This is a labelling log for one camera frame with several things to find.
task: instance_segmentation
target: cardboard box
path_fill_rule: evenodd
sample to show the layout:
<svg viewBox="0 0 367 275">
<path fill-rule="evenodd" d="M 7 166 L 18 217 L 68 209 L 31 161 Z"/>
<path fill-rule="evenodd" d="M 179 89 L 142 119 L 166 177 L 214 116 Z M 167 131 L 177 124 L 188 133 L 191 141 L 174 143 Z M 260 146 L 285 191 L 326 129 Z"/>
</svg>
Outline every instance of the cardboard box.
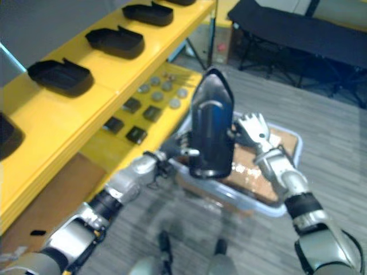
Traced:
<svg viewBox="0 0 367 275">
<path fill-rule="evenodd" d="M 1 236 L 1 268 L 21 254 L 38 251 L 50 233 L 96 188 L 106 172 L 75 155 Z"/>
<path fill-rule="evenodd" d="M 195 50 L 203 61 L 208 59 L 210 27 L 208 24 L 201 24 L 189 36 Z M 213 62 L 226 64 L 232 43 L 232 25 L 217 26 L 213 48 Z M 190 47 L 186 46 L 186 53 L 194 56 Z"/>
</svg>

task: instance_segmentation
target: black cylindrical joint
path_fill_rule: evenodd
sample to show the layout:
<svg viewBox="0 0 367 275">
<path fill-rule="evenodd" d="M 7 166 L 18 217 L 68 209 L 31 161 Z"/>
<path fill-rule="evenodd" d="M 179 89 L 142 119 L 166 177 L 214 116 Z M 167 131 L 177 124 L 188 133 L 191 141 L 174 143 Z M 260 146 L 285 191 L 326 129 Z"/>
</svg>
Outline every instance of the black cylindrical joint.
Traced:
<svg viewBox="0 0 367 275">
<path fill-rule="evenodd" d="M 60 274 L 64 272 L 67 268 L 69 262 L 65 255 L 63 255 L 60 251 L 52 247 L 46 247 L 40 251 L 41 254 L 47 255 L 51 259 L 53 259 L 60 268 Z"/>
<path fill-rule="evenodd" d="M 112 197 L 108 192 L 102 190 L 95 196 L 89 205 L 103 218 L 111 219 L 116 215 L 122 207 L 114 197 Z"/>
<path fill-rule="evenodd" d="M 322 210 L 321 204 L 312 193 L 304 193 L 286 199 L 284 202 L 289 215 L 294 219 L 303 214 Z"/>
</svg>

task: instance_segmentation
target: cable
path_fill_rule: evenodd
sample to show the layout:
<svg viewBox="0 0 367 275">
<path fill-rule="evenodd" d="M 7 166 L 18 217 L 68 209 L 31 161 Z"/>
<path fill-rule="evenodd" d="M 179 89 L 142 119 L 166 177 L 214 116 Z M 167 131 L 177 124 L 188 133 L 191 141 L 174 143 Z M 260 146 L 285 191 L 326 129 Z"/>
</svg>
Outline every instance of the cable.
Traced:
<svg viewBox="0 0 367 275">
<path fill-rule="evenodd" d="M 365 257 L 364 257 L 364 252 L 363 252 L 363 248 L 361 246 L 361 244 L 357 241 L 356 238 L 354 238 L 351 234 L 349 234 L 347 231 L 342 230 L 344 234 L 346 234 L 350 240 L 356 245 L 358 251 L 360 252 L 360 256 L 361 256 L 361 270 L 360 273 L 362 275 L 365 274 Z"/>
</svg>

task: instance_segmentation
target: yellow shelf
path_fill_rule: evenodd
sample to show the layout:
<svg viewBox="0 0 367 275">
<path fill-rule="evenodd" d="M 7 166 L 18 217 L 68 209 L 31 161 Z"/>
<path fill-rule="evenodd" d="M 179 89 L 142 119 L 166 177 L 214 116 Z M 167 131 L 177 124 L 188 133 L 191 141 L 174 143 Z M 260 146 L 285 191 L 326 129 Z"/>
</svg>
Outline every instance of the yellow shelf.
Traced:
<svg viewBox="0 0 367 275">
<path fill-rule="evenodd" d="M 131 1 L 149 4 L 148 0 Z M 194 30 L 214 7 L 212 0 L 190 6 L 164 2 L 174 9 L 173 22 L 165 27 L 130 21 L 121 9 L 51 52 L 44 60 L 63 57 L 91 70 L 93 87 L 70 99 L 38 86 L 27 74 L 3 90 L 4 113 L 26 135 L 21 146 L 1 162 L 1 233 L 22 213 L 61 167 L 89 140 L 110 116 L 136 91 Z M 92 29 L 120 25 L 144 35 L 144 52 L 133 60 L 93 50 L 84 36 Z"/>
<path fill-rule="evenodd" d="M 141 156 L 144 151 L 157 150 L 189 110 L 195 87 L 202 78 L 201 74 L 180 66 L 164 63 L 152 76 L 162 76 L 164 72 L 172 72 L 180 76 L 185 76 L 185 84 L 188 84 L 188 86 L 183 85 L 184 82 L 181 80 L 173 82 L 172 90 L 170 92 L 163 92 L 164 99 L 160 102 L 151 100 L 151 94 L 159 91 L 159 87 L 151 87 L 147 94 L 135 92 L 133 97 L 142 103 L 140 109 L 134 114 L 122 109 L 114 113 L 114 117 L 120 119 L 124 123 L 124 127 L 116 135 L 101 129 L 81 148 L 80 152 L 83 155 L 107 171 L 107 176 L 103 179 L 95 193 L 103 187 L 104 182 L 114 172 L 125 168 L 133 159 Z M 180 99 L 181 106 L 178 109 L 172 109 L 169 107 L 169 101 L 174 97 L 177 98 L 176 94 L 179 88 L 188 90 L 188 96 L 185 99 Z M 162 114 L 156 122 L 148 121 L 143 117 L 143 112 L 150 105 L 162 110 Z M 138 126 L 148 133 L 140 145 L 134 144 L 126 138 L 126 134 L 133 126 Z"/>
</svg>

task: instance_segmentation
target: cardboard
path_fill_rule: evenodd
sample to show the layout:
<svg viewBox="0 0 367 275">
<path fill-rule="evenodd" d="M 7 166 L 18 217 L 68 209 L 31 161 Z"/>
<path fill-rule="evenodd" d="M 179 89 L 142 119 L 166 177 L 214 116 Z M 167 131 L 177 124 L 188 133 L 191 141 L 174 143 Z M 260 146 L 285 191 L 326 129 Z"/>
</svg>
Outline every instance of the cardboard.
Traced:
<svg viewBox="0 0 367 275">
<path fill-rule="evenodd" d="M 282 144 L 290 156 L 293 156 L 298 139 L 296 136 L 278 129 L 271 129 L 270 142 L 273 146 Z M 259 201 L 268 205 L 277 203 L 278 195 L 273 191 L 271 183 L 266 180 L 260 169 L 254 165 L 255 152 L 251 148 L 235 145 L 232 173 L 225 179 L 219 180 L 225 185 L 238 191 L 251 194 Z"/>
<path fill-rule="evenodd" d="M 101 167 L 76 154 L 1 237 L 1 266 L 23 253 L 39 250 L 47 234 L 79 207 L 105 174 Z"/>
</svg>

